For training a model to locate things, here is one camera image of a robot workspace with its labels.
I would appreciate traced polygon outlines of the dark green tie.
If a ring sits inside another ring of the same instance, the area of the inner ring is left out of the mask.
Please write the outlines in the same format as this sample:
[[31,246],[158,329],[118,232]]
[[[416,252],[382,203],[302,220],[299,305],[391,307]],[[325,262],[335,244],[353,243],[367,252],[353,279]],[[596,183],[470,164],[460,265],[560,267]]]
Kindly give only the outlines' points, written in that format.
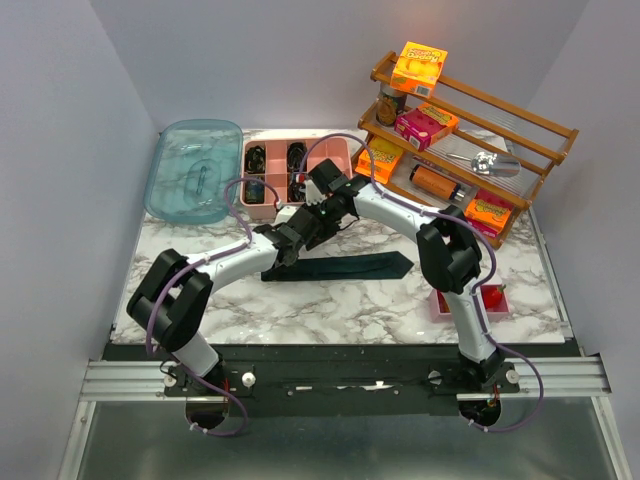
[[263,282],[317,282],[334,280],[402,279],[414,263],[398,251],[301,259],[291,266],[274,267],[261,273]]

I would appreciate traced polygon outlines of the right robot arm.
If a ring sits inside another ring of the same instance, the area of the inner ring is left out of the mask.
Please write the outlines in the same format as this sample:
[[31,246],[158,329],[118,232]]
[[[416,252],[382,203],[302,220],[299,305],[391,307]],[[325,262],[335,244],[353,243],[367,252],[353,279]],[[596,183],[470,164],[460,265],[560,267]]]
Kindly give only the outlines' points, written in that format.
[[458,209],[441,212],[393,195],[366,176],[351,179],[328,159],[304,175],[306,199],[326,215],[349,213],[377,221],[416,243],[422,275],[446,299],[458,333],[459,381],[480,392],[496,380],[495,348],[484,332],[486,315],[472,296],[481,252]]

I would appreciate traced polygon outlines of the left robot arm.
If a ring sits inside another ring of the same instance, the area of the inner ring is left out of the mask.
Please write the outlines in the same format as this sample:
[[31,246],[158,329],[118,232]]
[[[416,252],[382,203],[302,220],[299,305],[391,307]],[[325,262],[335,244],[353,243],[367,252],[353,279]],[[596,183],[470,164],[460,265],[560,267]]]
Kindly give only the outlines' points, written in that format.
[[249,240],[193,260],[165,250],[143,277],[126,312],[146,331],[148,349],[159,344],[189,369],[187,382],[197,393],[212,394],[221,385],[220,356],[199,333],[210,295],[248,275],[295,263],[320,227],[318,218],[299,207],[287,221],[260,225],[250,231]]

